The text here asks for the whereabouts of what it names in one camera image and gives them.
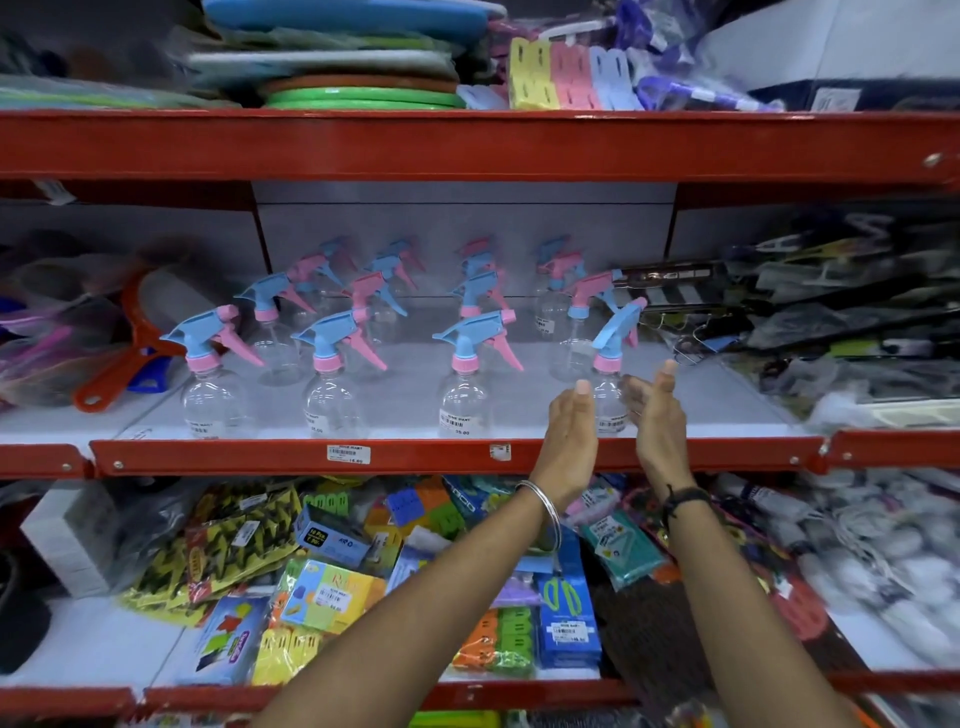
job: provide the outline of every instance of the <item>price label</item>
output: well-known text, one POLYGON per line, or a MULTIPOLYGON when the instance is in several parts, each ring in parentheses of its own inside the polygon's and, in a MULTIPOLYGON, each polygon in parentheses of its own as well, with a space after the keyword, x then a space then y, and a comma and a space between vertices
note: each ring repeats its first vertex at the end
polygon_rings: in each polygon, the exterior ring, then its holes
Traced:
POLYGON ((370 448, 363 445, 327 445, 326 459, 332 463, 370 465, 370 448))
POLYGON ((616 417, 598 417, 597 432, 601 435, 614 435, 622 432, 627 426, 627 416, 617 415, 616 417))
POLYGON ((260 521, 247 521, 242 526, 240 530, 237 531, 237 535, 233 538, 233 543, 231 546, 246 546, 250 539, 253 538, 253 534, 256 533, 256 529, 260 526, 260 521))
POLYGON ((587 627, 586 622, 578 619, 554 622, 547 629, 553 635, 553 641, 558 643, 587 643, 592 631, 592 627, 587 627))
POLYGON ((227 426, 224 423, 194 423, 187 421, 190 435, 197 440, 220 440, 227 437, 227 426))
POLYGON ((551 334, 553 333, 554 323, 551 319, 542 319, 540 316, 537 317, 537 331, 540 333, 551 334))
POLYGON ((317 587, 317 594, 313 597, 313 603, 318 607, 329 607, 340 614, 349 609, 352 600, 353 595, 350 592, 331 587, 329 584, 317 587))
POLYGON ((440 427, 459 437, 473 437, 480 427, 480 418, 475 415, 459 417, 440 410, 440 427))
POLYGON ((330 434, 330 422, 325 415, 311 415, 309 412, 304 410, 303 417, 306 418, 306 423, 310 426, 310 434, 330 434))

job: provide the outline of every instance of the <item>blue box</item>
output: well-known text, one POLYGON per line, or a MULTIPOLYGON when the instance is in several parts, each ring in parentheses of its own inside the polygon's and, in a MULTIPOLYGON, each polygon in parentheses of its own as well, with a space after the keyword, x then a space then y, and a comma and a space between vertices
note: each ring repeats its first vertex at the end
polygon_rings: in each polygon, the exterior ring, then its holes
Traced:
POLYGON ((297 543, 322 561, 356 569, 367 556, 371 540, 352 523, 314 505, 304 505, 294 524, 297 543))

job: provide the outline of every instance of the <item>plastic bag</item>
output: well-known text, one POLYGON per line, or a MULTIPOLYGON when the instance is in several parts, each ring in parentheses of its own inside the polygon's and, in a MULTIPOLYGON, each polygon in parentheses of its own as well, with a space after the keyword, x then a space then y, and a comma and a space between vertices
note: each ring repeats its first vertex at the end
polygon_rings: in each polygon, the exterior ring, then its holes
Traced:
POLYGON ((458 670, 522 677, 535 667, 533 613, 525 607, 490 610, 453 657, 458 670))

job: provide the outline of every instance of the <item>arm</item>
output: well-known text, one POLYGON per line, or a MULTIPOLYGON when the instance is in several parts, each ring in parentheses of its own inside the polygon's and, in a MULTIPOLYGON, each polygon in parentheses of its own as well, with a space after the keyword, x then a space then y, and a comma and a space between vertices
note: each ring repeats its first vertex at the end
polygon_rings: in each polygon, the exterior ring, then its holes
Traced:
MULTIPOLYGON (((652 384, 632 376, 624 382, 639 426, 637 456, 661 501, 669 496, 668 485, 674 492, 696 487, 687 464, 686 417, 673 397, 676 367, 668 361, 652 384)), ((677 509, 670 549, 732 726, 856 728, 709 505, 691 501, 677 509)))
MULTIPOLYGON (((560 513, 587 488, 596 459, 588 383, 577 382, 577 392, 550 404, 530 476, 560 513)), ((253 728, 406 726, 545 522, 537 496, 518 491, 325 646, 253 728)))

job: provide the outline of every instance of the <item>white box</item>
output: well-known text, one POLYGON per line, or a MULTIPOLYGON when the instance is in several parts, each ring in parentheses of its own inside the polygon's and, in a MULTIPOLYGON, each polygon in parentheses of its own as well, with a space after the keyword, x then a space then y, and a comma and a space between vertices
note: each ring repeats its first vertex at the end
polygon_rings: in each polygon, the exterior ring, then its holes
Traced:
POLYGON ((71 596, 109 592, 119 518, 98 480, 58 480, 20 530, 71 596))

